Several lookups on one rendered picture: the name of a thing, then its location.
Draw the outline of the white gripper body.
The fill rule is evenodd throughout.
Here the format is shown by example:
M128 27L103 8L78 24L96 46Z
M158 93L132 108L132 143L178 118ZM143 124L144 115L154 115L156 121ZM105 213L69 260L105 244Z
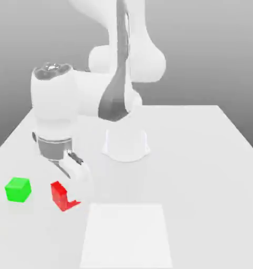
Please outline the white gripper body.
M49 162L63 173L59 182L67 190L90 190L93 187L90 168L82 159L64 156L61 160Z

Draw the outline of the small green cube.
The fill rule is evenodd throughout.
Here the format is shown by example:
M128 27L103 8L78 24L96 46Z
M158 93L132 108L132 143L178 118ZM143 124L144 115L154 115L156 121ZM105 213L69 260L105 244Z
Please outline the small green cube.
M5 186L6 196L12 202L25 202L32 192L28 178L13 177Z

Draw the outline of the small red cube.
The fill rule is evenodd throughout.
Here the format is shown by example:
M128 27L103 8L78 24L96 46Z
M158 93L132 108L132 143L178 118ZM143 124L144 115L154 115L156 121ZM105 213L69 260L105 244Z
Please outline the small red cube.
M59 181L50 184L52 199L61 211L67 211L74 206L80 204L80 201L69 201L67 197L67 190L61 185Z

